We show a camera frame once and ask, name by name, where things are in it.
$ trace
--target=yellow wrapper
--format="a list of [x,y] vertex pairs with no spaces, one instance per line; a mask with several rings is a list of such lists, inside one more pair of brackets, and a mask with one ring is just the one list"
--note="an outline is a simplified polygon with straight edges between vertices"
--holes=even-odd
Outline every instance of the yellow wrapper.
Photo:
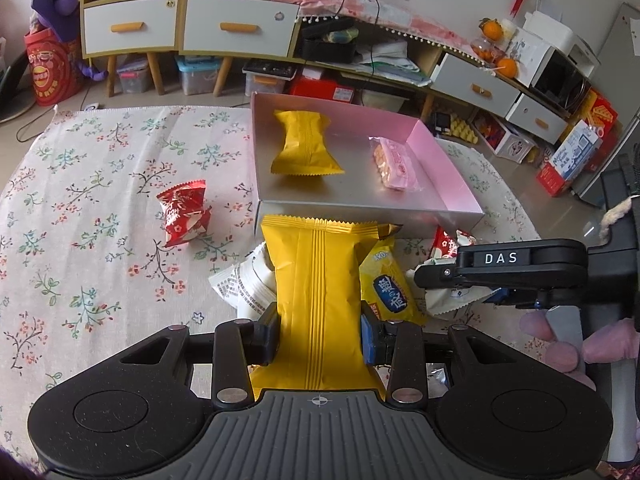
[[256,398],[263,388],[375,389],[384,398],[360,343],[358,266],[378,241],[377,224],[266,215],[261,226],[276,272],[280,345],[251,373]]
[[271,173],[329,175],[344,170],[324,145],[330,119],[317,112],[274,112],[285,128],[284,149],[273,159]]
[[423,325],[402,269],[393,255],[395,240],[380,240],[360,265],[360,291],[379,319],[402,319]]

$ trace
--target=open box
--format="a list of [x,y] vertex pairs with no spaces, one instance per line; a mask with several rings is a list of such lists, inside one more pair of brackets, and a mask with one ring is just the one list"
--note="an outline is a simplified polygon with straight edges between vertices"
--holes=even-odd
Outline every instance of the open box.
[[[402,224],[402,238],[430,238],[436,227],[471,231],[482,208],[458,170],[420,120],[357,105],[283,94],[252,95],[255,232],[267,214],[327,218],[345,222]],[[284,146],[284,128],[274,110],[308,110],[331,119],[324,133],[328,151],[344,174],[289,176],[271,173]],[[380,180],[369,137],[407,144],[421,190],[387,189]]]

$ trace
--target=orange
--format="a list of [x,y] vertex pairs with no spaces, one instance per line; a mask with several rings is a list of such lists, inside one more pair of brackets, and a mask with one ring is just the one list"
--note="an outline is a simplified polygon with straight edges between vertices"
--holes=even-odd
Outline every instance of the orange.
[[496,20],[485,18],[480,22],[482,33],[491,41],[500,41],[502,39],[502,26]]
[[503,57],[496,63],[496,66],[496,72],[509,79],[513,79],[518,75],[518,64],[509,57]]

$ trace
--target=silver screw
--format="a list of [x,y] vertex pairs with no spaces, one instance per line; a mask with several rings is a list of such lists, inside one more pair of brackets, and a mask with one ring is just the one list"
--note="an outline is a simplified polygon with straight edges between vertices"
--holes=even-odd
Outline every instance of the silver screw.
[[242,402],[248,397],[246,391],[242,388],[225,388],[218,392],[218,400],[227,404],[235,404],[236,402]]
[[391,397],[403,404],[413,404],[422,400],[422,393],[415,388],[398,388],[391,394]]

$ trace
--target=microwave oven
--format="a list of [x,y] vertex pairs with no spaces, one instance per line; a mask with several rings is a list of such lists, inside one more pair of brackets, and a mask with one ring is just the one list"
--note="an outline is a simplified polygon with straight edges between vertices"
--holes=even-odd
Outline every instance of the microwave oven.
[[585,77],[562,52],[542,38],[519,28],[507,56],[518,62],[516,79],[561,115],[572,115],[591,89]]

